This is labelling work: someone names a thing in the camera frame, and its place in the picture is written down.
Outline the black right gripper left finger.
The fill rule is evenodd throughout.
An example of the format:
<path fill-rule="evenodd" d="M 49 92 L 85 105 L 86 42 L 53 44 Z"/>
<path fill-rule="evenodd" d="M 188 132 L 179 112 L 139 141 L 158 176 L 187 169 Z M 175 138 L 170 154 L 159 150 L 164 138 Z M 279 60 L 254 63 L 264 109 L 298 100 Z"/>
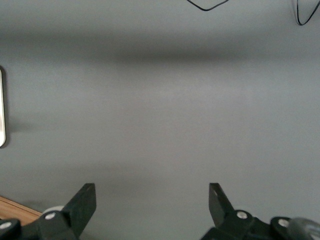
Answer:
<path fill-rule="evenodd" d="M 96 186 L 86 183 L 60 210 L 45 211 L 37 220 L 39 240 L 78 240 L 96 211 Z"/>

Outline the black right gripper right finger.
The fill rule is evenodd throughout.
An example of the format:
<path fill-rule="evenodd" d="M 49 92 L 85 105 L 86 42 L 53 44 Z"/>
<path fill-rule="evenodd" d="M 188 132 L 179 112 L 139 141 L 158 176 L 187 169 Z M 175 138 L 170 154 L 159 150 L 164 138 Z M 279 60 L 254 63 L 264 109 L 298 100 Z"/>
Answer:
<path fill-rule="evenodd" d="M 214 227 L 203 240 L 244 240 L 254 224 L 254 217 L 233 208 L 219 183 L 209 184 L 208 207 Z"/>

